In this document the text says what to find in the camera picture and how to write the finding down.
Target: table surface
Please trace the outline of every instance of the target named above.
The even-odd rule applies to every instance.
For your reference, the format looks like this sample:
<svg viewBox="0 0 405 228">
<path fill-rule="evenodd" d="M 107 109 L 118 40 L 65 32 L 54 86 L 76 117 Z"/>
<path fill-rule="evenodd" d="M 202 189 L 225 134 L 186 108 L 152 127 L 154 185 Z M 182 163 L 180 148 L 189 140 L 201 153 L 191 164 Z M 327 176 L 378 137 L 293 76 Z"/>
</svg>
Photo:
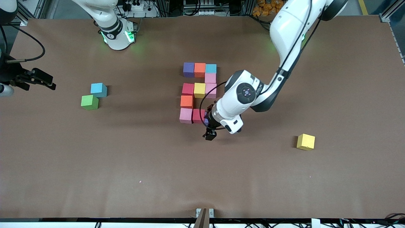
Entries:
<svg viewBox="0 0 405 228">
<path fill-rule="evenodd" d="M 322 22 L 273 107 L 244 114 L 240 134 L 205 141 L 179 123 L 183 62 L 246 69 L 269 82 L 279 57 L 247 17 L 145 19 L 113 51 L 91 20 L 30 20 L 46 47 L 24 63 L 54 76 L 0 99 L 0 217 L 381 218 L 405 211 L 405 77 L 378 16 Z M 40 47 L 19 33 L 12 55 Z M 80 107 L 90 84 L 109 95 Z M 204 107 L 213 100 L 207 100 Z M 302 133 L 315 149 L 294 148 Z"/>
</svg>

